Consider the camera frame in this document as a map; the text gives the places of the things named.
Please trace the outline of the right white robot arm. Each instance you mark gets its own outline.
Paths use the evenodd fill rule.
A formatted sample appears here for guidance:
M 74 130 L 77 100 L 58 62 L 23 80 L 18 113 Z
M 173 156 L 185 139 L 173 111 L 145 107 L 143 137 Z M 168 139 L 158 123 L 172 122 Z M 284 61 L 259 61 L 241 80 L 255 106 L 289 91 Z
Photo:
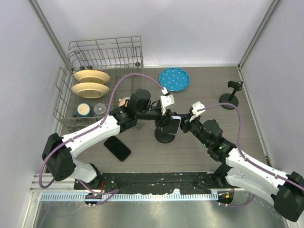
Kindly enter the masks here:
M 217 186 L 228 185 L 245 189 L 269 202 L 285 219 L 296 222 L 304 211 L 304 178 L 270 167 L 226 140 L 216 120 L 181 115 L 180 128 L 192 133 L 208 150 L 210 157 L 220 162 L 223 170 L 214 176 Z

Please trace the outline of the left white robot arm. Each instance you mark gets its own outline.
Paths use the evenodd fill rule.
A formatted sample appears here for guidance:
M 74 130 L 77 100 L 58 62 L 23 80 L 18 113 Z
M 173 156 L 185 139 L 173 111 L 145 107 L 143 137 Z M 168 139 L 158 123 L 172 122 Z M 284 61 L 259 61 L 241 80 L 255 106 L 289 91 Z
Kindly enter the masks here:
M 150 93 L 139 89 L 92 125 L 64 136 L 51 134 L 42 153 L 42 168 L 48 168 L 53 181 L 70 177 L 84 182 L 92 190 L 97 189 L 101 184 L 99 170 L 92 163 L 78 161 L 77 156 L 96 143 L 134 127 L 139 119 L 164 121 L 175 101 L 166 89 L 162 92 L 156 107 L 150 102 Z

